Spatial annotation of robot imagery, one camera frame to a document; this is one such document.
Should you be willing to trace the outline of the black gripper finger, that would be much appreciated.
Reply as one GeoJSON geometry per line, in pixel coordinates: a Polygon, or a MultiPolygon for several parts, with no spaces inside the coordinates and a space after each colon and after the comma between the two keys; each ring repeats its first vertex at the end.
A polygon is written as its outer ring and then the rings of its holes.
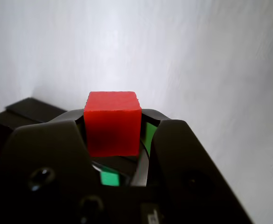
{"type": "Polygon", "coordinates": [[[0,224],[103,224],[100,182],[77,121],[22,126],[0,155],[0,224]]]}
{"type": "Polygon", "coordinates": [[[167,224],[249,224],[251,219],[189,125],[153,109],[147,183],[158,188],[167,224]]]}

